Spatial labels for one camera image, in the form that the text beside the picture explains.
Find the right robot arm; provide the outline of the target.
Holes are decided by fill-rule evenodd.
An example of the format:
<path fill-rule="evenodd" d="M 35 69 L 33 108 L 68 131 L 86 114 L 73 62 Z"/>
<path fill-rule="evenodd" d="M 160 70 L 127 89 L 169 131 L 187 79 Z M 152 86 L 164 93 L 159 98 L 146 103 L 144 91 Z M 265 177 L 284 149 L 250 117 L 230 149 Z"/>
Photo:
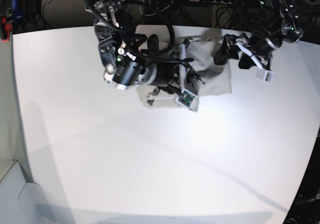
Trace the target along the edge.
<path fill-rule="evenodd" d="M 187 57 L 187 42 L 176 43 L 169 19 L 158 9 L 139 0 L 82 0 L 94 20 L 98 51 L 104 79 L 116 89 L 151 86 L 168 94 L 186 96 L 187 89 L 197 92 L 203 83 Z M 125 10 L 125 4 L 144 7 L 156 14 L 166 26 L 168 44 L 160 48 L 157 34 L 137 32 L 138 23 Z"/>

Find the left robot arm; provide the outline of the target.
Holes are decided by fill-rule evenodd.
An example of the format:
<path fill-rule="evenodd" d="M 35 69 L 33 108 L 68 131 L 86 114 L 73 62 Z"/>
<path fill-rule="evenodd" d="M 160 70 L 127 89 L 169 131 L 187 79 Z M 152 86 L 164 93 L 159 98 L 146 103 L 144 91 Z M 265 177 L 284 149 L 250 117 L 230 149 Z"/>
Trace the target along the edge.
<path fill-rule="evenodd" d="M 238 60 L 240 69 L 258 67 L 270 72 L 273 52 L 284 42 L 294 43 L 304 35 L 294 0 L 257 0 L 262 9 L 262 24 L 253 24 L 240 0 L 233 0 L 241 20 L 252 29 L 251 36 L 226 34 L 213 56 L 215 65 Z"/>

